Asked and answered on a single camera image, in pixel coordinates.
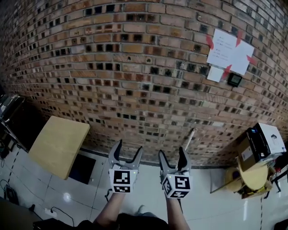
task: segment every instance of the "black cable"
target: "black cable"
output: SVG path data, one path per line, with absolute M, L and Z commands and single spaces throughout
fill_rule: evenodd
M 108 190 L 107 190 L 107 194 L 105 195 L 105 198 L 106 198 L 106 200 L 107 200 L 107 203 L 109 202 L 108 196 L 109 196 L 110 191 L 112 191 L 112 189 L 108 189 Z
M 53 206 L 52 208 L 58 209 L 59 211 L 63 212 L 61 209 L 59 209 L 59 208 L 57 208 L 55 206 Z M 74 220 L 73 220 L 73 218 L 71 216 L 69 216 L 69 217 L 72 219 L 73 227 L 74 227 Z
M 1 186 L 1 188 L 2 188 L 3 190 L 4 190 L 4 188 L 3 188 L 2 185 L 1 185 L 1 182 L 2 182 L 2 181 L 5 181 L 5 182 L 9 185 L 9 187 L 11 187 L 8 181 L 2 179 L 2 180 L 0 181 L 0 186 Z

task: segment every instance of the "floor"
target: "floor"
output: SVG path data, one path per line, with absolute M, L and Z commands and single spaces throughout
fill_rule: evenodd
M 104 195 L 110 188 L 108 159 L 86 152 L 80 154 L 96 160 L 89 185 L 51 175 L 17 147 L 6 157 L 4 167 L 0 168 L 0 179 L 9 180 L 18 194 L 20 205 L 30 207 L 35 204 L 35 212 L 42 219 L 51 218 L 45 214 L 45 208 L 55 206 L 72 216 L 77 226 L 82 220 L 93 221 L 97 217 L 106 204 Z M 182 201 L 183 212 L 191 229 L 271 230 L 275 223 L 288 218 L 286 177 L 280 181 L 282 192 L 277 193 L 274 186 L 268 199 L 255 197 L 241 200 L 238 194 L 227 190 L 210 194 L 211 188 L 222 183 L 223 171 L 191 170 L 192 190 Z M 167 221 L 165 197 L 158 175 L 159 167 L 140 165 L 134 191 L 126 196 L 121 211 L 134 213 L 144 204 L 147 211 Z M 57 215 L 59 220 L 72 225 L 65 214 L 57 212 Z

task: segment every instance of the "brick wall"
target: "brick wall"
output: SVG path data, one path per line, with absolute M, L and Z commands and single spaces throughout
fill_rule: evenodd
M 274 0 L 10 0 L 1 6 L 1 84 L 51 115 L 91 125 L 85 144 L 126 157 L 163 149 L 171 162 L 197 128 L 193 165 L 227 165 L 223 150 L 256 122 L 287 140 L 287 10 Z M 238 88 L 206 79 L 206 34 L 255 47 Z

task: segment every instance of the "red tape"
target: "red tape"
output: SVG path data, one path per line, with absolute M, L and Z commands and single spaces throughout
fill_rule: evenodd
M 249 57 L 248 55 L 246 55 L 246 56 L 247 56 L 247 60 L 248 60 L 251 64 L 257 66 L 257 61 L 256 61 L 255 59 L 253 59 L 252 57 Z
M 236 41 L 236 47 L 240 44 L 241 38 L 242 38 L 242 31 L 238 31 L 237 41 Z
M 221 79 L 224 79 L 224 78 L 227 77 L 227 75 L 230 73 L 231 67 L 232 67 L 232 65 L 229 65 L 229 66 L 226 67 L 226 69 L 224 70 L 224 73 L 223 73 Z
M 210 49 L 214 49 L 214 43 L 212 41 L 212 38 L 208 35 L 206 35 L 206 41 L 208 43 L 208 45 L 210 46 Z

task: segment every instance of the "paper note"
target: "paper note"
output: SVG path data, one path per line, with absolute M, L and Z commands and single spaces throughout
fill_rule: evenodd
M 224 73 L 223 69 L 211 66 L 207 79 L 215 82 L 220 82 L 223 73 Z
M 210 49 L 207 62 L 222 68 L 232 65 L 231 71 L 244 75 L 254 47 L 241 40 L 236 46 L 237 38 L 226 32 L 215 30 L 213 36 L 214 48 Z
M 247 149 L 245 149 L 243 152 L 242 152 L 242 158 L 243 158 L 243 161 L 247 160 L 250 156 L 252 156 L 253 153 L 252 153 L 252 150 L 250 147 L 248 147 Z

